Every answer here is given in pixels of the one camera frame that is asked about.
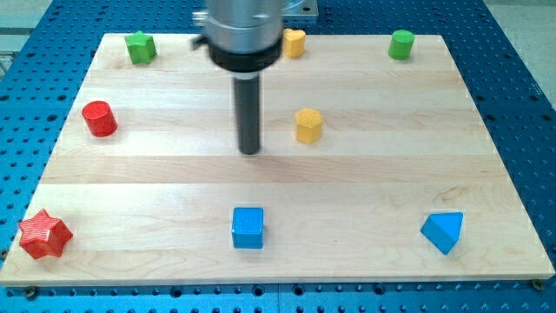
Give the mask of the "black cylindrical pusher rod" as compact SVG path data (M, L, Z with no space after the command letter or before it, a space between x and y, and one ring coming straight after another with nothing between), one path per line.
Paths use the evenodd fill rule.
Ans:
M254 155L260 149L260 74L236 73L233 82L238 148Z

